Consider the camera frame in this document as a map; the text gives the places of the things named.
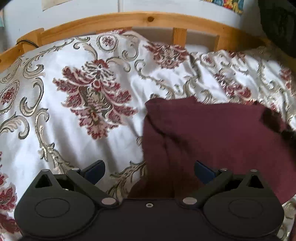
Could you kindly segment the maroon long sleeve shirt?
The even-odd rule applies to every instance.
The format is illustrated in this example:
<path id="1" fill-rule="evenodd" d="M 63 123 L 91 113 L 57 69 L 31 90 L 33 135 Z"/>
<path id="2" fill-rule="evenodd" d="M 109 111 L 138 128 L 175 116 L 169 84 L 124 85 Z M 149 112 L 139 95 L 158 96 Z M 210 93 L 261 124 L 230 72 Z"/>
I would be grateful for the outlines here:
<path id="1" fill-rule="evenodd" d="M 194 97 L 145 104 L 146 175 L 130 198 L 184 198 L 201 188 L 194 164 L 258 170 L 281 203 L 295 195 L 295 131 L 261 104 L 202 104 Z"/>

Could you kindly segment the white floral bedspread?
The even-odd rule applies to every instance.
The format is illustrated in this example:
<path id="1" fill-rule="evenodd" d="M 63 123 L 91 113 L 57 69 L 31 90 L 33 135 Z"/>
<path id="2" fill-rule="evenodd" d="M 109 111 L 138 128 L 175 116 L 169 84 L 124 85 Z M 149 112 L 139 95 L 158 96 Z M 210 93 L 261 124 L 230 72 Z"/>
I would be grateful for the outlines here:
<path id="1" fill-rule="evenodd" d="M 144 176 L 145 103 L 195 97 L 256 101 L 295 127 L 295 81 L 264 49 L 189 52 L 117 30 L 65 39 L 1 73 L 1 240 L 18 240 L 13 213 L 42 169 L 106 163 L 102 190 L 125 198 Z"/>

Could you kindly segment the black hanging garment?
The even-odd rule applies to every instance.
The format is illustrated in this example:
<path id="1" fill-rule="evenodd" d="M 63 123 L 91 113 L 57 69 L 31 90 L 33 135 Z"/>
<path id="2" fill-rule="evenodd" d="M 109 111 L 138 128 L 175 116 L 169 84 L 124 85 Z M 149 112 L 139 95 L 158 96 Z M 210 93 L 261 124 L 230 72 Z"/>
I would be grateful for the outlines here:
<path id="1" fill-rule="evenodd" d="M 275 45 L 295 57 L 295 1 L 260 0 L 262 29 Z"/>

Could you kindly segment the pine wood bed frame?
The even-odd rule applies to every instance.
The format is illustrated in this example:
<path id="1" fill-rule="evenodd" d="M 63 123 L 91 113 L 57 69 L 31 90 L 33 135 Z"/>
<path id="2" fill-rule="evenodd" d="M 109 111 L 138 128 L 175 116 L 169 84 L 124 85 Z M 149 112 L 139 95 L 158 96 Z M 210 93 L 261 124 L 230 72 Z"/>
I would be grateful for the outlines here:
<path id="1" fill-rule="evenodd" d="M 48 30 L 40 28 L 31 31 L 22 36 L 14 47 L 1 53 L 1 71 L 10 67 L 16 58 L 33 49 L 24 43 L 24 40 L 30 40 L 38 46 L 43 46 L 70 37 L 90 33 L 98 34 L 116 29 L 132 29 L 133 27 L 171 28 L 173 30 L 172 43 L 180 46 L 186 43 L 187 30 L 211 34 L 216 37 L 215 51 L 237 52 L 271 43 L 266 37 L 252 36 L 242 30 L 196 16 L 153 11 L 123 12 L 91 16 Z"/>

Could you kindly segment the colourful wall poster right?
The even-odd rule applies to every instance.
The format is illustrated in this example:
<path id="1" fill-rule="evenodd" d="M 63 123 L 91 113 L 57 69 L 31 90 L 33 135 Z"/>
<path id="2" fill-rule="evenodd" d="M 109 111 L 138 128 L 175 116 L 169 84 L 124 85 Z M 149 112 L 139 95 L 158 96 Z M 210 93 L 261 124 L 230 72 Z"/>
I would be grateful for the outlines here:
<path id="1" fill-rule="evenodd" d="M 224 7 L 239 15 L 242 15 L 243 13 L 244 0 L 203 0 L 203 1 Z"/>

